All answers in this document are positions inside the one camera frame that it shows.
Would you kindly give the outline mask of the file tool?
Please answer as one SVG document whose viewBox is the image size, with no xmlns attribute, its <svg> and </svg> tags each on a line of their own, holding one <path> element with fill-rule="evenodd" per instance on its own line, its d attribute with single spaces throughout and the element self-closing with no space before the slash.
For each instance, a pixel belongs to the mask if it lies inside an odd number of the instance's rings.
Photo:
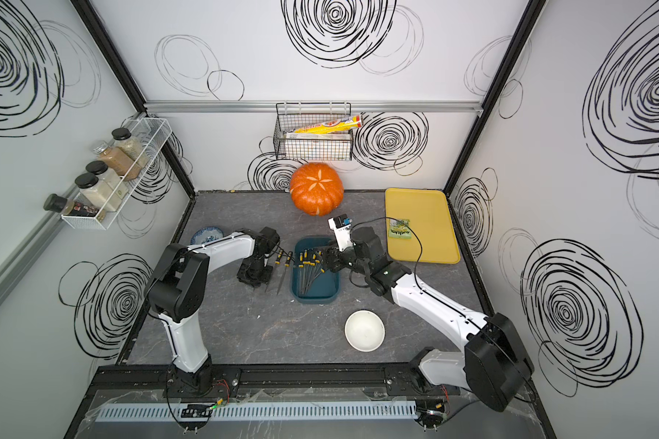
<svg viewBox="0 0 659 439">
<path fill-rule="evenodd" d="M 279 281 L 279 283 L 278 283 L 278 287 L 276 288 L 276 294 L 277 294 L 278 296 L 280 295 L 281 289 L 282 289 L 282 287 L 284 286 L 285 279 L 286 279 L 286 277 L 287 277 L 288 269 L 289 269 L 289 267 L 291 267 L 291 265 L 292 265 L 292 263 L 293 263 L 293 260 L 294 260 L 294 258 L 293 258 L 293 252 L 287 252 L 287 253 L 286 253 L 286 259 L 285 259 L 285 263 L 284 263 L 283 272 L 282 272 L 282 274 L 281 274 L 281 278 L 280 278 L 280 281 Z"/>
<path fill-rule="evenodd" d="M 272 278 L 273 278 L 273 275 L 274 275 L 274 271 L 276 270 L 276 268 L 280 267 L 280 265 L 281 265 L 284 253 L 285 252 L 282 249 L 278 249 L 278 252 L 276 253 L 276 259 L 274 260 L 274 265 L 273 265 L 273 268 L 272 268 L 271 276 L 269 277 L 267 287 L 265 288 L 265 292 L 268 291 L 268 289 L 271 285 Z"/>
</svg>

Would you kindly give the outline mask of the teal storage box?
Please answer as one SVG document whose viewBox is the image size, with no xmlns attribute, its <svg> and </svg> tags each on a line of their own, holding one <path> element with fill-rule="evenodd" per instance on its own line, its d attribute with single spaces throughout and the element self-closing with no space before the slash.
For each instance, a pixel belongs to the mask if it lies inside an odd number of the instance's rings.
<svg viewBox="0 0 659 439">
<path fill-rule="evenodd" d="M 300 239 L 294 248 L 291 294 L 300 304 L 327 305 L 340 290 L 340 276 L 322 265 L 324 249 L 333 243 L 330 236 Z"/>
</svg>

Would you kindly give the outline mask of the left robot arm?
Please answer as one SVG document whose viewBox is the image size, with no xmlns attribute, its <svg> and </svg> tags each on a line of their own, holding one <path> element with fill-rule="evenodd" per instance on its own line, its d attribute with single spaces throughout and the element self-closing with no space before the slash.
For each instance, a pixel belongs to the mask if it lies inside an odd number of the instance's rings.
<svg viewBox="0 0 659 439">
<path fill-rule="evenodd" d="M 213 387 L 212 359 L 199 320 L 208 274 L 240 262 L 239 282 L 251 287 L 268 284 L 273 273 L 268 259 L 279 243 L 276 230 L 265 227 L 261 232 L 243 229 L 212 243 L 173 243 L 164 250 L 149 283 L 148 303 L 170 343 L 175 390 L 203 395 Z"/>
</svg>

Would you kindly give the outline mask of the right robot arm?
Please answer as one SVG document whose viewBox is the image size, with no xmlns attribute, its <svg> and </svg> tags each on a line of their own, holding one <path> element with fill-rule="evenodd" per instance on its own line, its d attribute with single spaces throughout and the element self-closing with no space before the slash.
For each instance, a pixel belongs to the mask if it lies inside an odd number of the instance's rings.
<svg viewBox="0 0 659 439">
<path fill-rule="evenodd" d="M 372 293 L 419 316 L 457 347 L 432 349 L 417 362 L 429 384 L 468 390 L 496 412 L 529 384 L 535 367 L 507 316 L 486 316 L 441 294 L 391 259 L 371 227 L 354 227 L 340 216 L 329 220 L 329 228 L 336 241 L 322 252 L 326 269 L 360 274 Z"/>
</svg>

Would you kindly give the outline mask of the blue white patterned bowl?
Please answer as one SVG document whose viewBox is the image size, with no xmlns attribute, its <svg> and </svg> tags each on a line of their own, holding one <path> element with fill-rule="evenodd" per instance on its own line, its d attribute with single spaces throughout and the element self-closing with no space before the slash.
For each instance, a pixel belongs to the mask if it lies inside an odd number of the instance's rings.
<svg viewBox="0 0 659 439">
<path fill-rule="evenodd" d="M 218 241 L 223 239 L 224 232 L 214 226 L 205 227 L 200 230 L 197 230 L 190 239 L 190 244 L 193 246 L 203 245 L 206 243 L 212 243 L 213 241 Z"/>
</svg>

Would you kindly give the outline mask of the green snack packet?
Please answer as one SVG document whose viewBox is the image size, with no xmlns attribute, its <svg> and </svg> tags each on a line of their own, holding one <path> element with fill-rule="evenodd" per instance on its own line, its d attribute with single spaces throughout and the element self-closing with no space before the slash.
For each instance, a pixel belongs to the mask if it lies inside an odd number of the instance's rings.
<svg viewBox="0 0 659 439">
<path fill-rule="evenodd" d="M 407 219 L 390 219 L 387 229 L 388 237 L 391 239 L 410 240 L 413 236 Z"/>
</svg>

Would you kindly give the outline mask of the orange pumpkin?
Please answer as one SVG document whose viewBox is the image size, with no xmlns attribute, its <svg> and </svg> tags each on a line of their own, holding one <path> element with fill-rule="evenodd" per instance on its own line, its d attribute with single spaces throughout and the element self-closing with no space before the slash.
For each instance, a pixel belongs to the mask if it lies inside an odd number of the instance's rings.
<svg viewBox="0 0 659 439">
<path fill-rule="evenodd" d="M 293 173 L 289 193 L 297 209 L 310 216 L 325 216 L 342 204 L 344 187 L 331 166 L 309 163 Z"/>
</svg>

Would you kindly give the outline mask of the yellow tray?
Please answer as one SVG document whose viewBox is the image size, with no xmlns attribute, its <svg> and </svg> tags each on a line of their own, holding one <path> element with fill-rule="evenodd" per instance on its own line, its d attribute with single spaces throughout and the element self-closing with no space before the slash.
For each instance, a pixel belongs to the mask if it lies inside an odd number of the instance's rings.
<svg viewBox="0 0 659 439">
<path fill-rule="evenodd" d="M 386 225 L 390 219 L 409 220 L 410 240 L 391 239 L 387 252 L 404 262 L 456 264 L 459 245 L 445 194 L 439 190 L 386 190 Z"/>
</svg>

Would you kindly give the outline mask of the yellow tube package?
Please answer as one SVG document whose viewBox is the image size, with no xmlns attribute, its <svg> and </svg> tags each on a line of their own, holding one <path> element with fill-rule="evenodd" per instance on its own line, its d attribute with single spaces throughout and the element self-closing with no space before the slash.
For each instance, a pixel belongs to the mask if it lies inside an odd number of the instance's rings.
<svg viewBox="0 0 659 439">
<path fill-rule="evenodd" d="M 314 124 L 300 127 L 293 131 L 293 134 L 305 135 L 328 135 L 350 131 L 354 128 L 362 127 L 362 117 L 360 115 L 350 116 L 344 119 L 338 119 L 330 122 Z"/>
</svg>

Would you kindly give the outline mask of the spice jar cream powder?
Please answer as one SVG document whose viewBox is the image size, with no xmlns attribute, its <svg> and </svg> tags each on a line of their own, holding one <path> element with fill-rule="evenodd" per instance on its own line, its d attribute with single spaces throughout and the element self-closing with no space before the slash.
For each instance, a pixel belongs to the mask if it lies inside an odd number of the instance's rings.
<svg viewBox="0 0 659 439">
<path fill-rule="evenodd" d="M 122 204 L 122 198 L 104 180 L 99 179 L 93 173 L 80 174 L 74 183 L 82 195 L 100 210 L 115 212 Z"/>
</svg>

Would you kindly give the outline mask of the spice jar brown powder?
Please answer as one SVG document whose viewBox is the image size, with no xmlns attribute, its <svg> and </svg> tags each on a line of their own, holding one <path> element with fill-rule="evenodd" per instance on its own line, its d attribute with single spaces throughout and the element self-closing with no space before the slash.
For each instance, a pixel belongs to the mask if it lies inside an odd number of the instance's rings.
<svg viewBox="0 0 659 439">
<path fill-rule="evenodd" d="M 136 179 L 141 172 L 141 166 L 119 147 L 110 146 L 104 141 L 96 141 L 92 144 L 91 150 L 124 181 Z"/>
</svg>

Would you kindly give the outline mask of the spice jar white powder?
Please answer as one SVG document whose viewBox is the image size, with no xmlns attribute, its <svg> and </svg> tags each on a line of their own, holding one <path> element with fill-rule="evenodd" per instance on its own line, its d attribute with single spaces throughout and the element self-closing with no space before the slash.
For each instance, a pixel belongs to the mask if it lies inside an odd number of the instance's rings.
<svg viewBox="0 0 659 439">
<path fill-rule="evenodd" d="M 115 170 L 109 168 L 104 161 L 92 161 L 86 165 L 85 170 L 103 180 L 113 190 L 113 193 L 121 199 L 128 194 L 128 187 L 122 182 L 121 177 Z"/>
</svg>

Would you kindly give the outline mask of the spice jar green herbs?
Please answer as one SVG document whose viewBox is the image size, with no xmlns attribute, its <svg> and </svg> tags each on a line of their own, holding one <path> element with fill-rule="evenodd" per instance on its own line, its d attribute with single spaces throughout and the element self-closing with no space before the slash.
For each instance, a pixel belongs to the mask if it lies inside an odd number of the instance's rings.
<svg viewBox="0 0 659 439">
<path fill-rule="evenodd" d="M 115 146 L 121 149 L 133 161 L 138 162 L 142 158 L 144 148 L 138 138 L 128 128 L 116 128 L 112 131 L 112 137 L 115 140 Z"/>
</svg>

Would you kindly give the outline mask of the dark pepper grinder jar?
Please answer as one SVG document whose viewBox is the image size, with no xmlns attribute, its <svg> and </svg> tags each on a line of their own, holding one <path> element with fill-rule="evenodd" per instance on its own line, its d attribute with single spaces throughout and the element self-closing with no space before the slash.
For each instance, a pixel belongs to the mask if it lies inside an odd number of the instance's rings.
<svg viewBox="0 0 659 439">
<path fill-rule="evenodd" d="M 57 194 L 49 194 L 43 203 L 43 210 L 67 217 L 95 218 L 100 210 L 87 204 L 67 199 Z"/>
</svg>

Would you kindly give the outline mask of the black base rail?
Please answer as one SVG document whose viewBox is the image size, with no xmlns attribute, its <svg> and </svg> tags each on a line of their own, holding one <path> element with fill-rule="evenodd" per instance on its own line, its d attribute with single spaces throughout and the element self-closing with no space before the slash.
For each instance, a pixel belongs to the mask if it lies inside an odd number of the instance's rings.
<svg viewBox="0 0 659 439">
<path fill-rule="evenodd" d="M 441 398 L 461 395 L 452 385 L 427 384 L 407 363 L 208 365 L 194 376 L 172 365 L 115 365 L 100 367 L 88 393 L 99 390 L 163 390 L 179 396 L 242 396 L 261 389 L 353 388 L 383 391 L 389 396 Z"/>
</svg>

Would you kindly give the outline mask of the clear wall shelf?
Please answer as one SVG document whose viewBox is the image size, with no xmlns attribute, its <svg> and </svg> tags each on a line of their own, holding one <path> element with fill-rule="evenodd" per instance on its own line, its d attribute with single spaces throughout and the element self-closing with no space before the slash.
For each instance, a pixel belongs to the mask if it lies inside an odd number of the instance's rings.
<svg viewBox="0 0 659 439">
<path fill-rule="evenodd" d="M 157 208 L 178 179 L 163 149 L 172 137 L 170 122 L 139 117 L 115 130 L 115 137 L 93 146 L 96 159 L 75 179 L 76 195 L 58 209 L 74 230 L 120 227 L 138 239 L 153 227 Z"/>
</svg>

